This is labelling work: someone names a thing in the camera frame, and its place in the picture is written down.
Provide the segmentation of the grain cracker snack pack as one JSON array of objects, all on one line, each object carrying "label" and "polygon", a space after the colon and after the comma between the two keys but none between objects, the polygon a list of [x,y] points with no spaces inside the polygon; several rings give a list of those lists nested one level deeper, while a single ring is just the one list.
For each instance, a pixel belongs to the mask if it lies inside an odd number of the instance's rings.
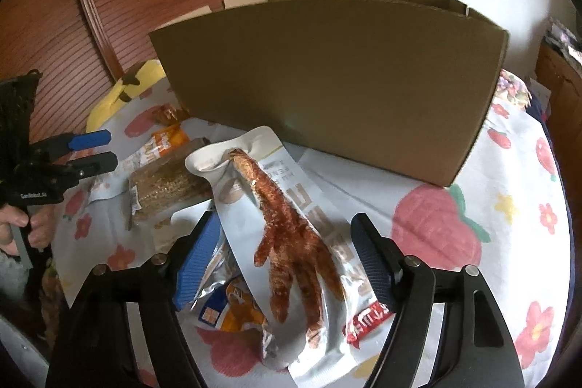
[{"label": "grain cracker snack pack", "polygon": [[186,168],[186,158],[209,144],[207,138],[195,138],[130,174],[130,229],[164,221],[212,197],[208,182]]}]

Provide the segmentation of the chicken feet snack pouch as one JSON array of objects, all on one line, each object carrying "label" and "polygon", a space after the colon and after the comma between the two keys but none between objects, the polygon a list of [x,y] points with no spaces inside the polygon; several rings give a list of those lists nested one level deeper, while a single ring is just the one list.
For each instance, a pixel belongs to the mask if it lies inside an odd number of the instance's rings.
[{"label": "chicken feet snack pouch", "polygon": [[268,127],[205,146],[187,170],[211,187],[221,227],[272,334],[267,361],[325,387],[377,356],[392,312],[378,302],[350,224]]}]

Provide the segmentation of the silver snack pouch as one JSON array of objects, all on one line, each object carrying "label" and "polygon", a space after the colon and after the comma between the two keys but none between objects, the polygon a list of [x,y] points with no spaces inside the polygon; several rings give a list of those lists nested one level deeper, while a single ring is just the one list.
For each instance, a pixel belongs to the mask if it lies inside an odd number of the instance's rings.
[{"label": "silver snack pouch", "polygon": [[225,240],[216,245],[196,293],[180,309],[179,321],[212,335],[236,336],[256,353],[259,361],[264,360],[273,341],[266,316]]}]

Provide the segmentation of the yellow plush toy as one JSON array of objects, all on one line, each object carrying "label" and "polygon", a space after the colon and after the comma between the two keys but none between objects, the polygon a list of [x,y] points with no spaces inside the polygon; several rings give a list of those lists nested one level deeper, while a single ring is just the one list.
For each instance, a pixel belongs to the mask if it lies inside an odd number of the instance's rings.
[{"label": "yellow plush toy", "polygon": [[134,64],[93,107],[86,124],[86,132],[99,130],[132,99],[145,99],[155,83],[166,77],[159,60],[147,60]]}]

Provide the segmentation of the orange clear snack bag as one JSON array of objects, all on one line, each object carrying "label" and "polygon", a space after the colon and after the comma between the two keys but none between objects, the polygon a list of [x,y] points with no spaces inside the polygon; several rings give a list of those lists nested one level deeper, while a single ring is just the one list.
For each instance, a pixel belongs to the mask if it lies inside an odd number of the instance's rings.
[{"label": "orange clear snack bag", "polygon": [[99,175],[95,179],[89,192],[88,202],[108,200],[122,194],[128,189],[129,178],[134,171],[189,141],[190,138],[179,124],[153,133],[140,149],[118,163],[114,171]]}]

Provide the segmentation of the floral strawberry bed sheet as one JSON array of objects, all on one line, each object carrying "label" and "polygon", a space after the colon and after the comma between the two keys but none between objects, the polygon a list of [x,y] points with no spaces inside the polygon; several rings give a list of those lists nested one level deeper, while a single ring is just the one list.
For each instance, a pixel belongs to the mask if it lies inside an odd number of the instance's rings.
[{"label": "floral strawberry bed sheet", "polygon": [[[498,85],[469,157],[447,187],[426,184],[363,163],[285,144],[346,221],[370,217],[380,234],[427,265],[458,271],[473,265],[485,277],[508,325],[518,356],[518,380],[533,387],[557,349],[570,284],[571,239],[566,201],[543,126],[532,117],[526,84],[508,71]],[[109,149],[120,161],[160,130],[153,114],[176,104],[167,80],[145,99],[133,99],[108,121]],[[225,142],[247,132],[190,118],[180,124],[190,141]],[[52,251],[68,302],[90,269],[125,270],[143,264],[190,232],[212,197],[166,220],[129,228],[129,187],[108,200],[88,202],[97,177],[66,193],[58,208]],[[212,335],[182,323],[194,359],[213,387],[299,387],[289,370],[263,361],[236,336]],[[377,356],[325,387],[360,387]]]}]

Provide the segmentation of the brown cardboard box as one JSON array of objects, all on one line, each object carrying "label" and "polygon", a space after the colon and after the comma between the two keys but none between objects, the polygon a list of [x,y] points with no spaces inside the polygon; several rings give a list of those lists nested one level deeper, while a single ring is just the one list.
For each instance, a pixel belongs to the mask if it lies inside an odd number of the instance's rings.
[{"label": "brown cardboard box", "polygon": [[509,35],[459,0],[225,0],[150,40],[194,117],[447,186]]}]

